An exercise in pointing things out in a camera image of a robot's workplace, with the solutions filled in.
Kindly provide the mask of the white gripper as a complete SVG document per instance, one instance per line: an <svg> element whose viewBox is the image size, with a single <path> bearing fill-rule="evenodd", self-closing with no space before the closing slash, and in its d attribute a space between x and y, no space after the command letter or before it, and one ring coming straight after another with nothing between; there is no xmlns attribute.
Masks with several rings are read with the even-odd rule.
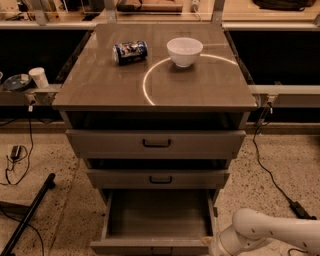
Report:
<svg viewBox="0 0 320 256"><path fill-rule="evenodd" d="M210 256L238 256L241 253L260 249L271 243L270 239L250 239L235 230L230 225L214 237L205 236L201 239L203 244L209 244Z"/></svg>

